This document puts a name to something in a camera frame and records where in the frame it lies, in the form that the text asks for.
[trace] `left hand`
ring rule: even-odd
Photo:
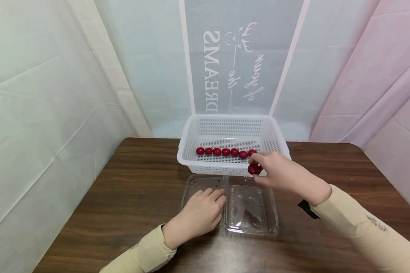
[[[216,228],[222,219],[223,206],[226,202],[223,189],[199,190],[184,209],[162,227],[166,246],[175,249],[193,239]]]

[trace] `sleeve cuff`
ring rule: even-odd
[[[144,272],[153,272],[167,264],[176,253],[165,245],[162,225],[149,232],[130,249],[133,259]]]
[[[310,205],[310,208],[332,229],[344,235],[351,235],[355,233],[360,223],[368,220],[366,215],[370,213],[348,193],[334,185],[330,186],[332,189],[330,197],[315,207]]]

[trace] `right hand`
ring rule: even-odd
[[[331,195],[330,185],[279,152],[255,153],[249,163],[259,163],[267,172],[266,176],[255,174],[256,183],[294,192],[314,206]]]

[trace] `plastic basket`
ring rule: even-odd
[[[275,119],[264,115],[192,115],[179,143],[177,160],[193,173],[250,176],[248,159],[231,155],[197,155],[197,147],[275,151],[291,159]]]

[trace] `red ball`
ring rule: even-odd
[[[235,148],[231,149],[231,155],[237,156],[238,155],[238,150],[235,149]]]
[[[213,149],[208,147],[207,149],[205,149],[205,155],[211,155],[213,153]]]
[[[203,155],[205,153],[205,149],[203,149],[202,147],[199,147],[196,149],[196,153],[198,155]]]
[[[250,149],[250,150],[248,151],[248,155],[249,155],[249,156],[251,156],[252,154],[255,154],[255,153],[257,153],[257,150]]]
[[[263,167],[259,166],[258,164],[249,164],[248,166],[248,173],[251,175],[260,174],[263,170]]]
[[[231,150],[229,150],[228,148],[222,149],[222,155],[228,156],[230,154],[231,154]]]
[[[220,155],[222,153],[222,150],[220,148],[214,148],[213,149],[213,154],[214,155]]]
[[[248,158],[248,153],[246,151],[241,151],[238,155],[241,159]]]

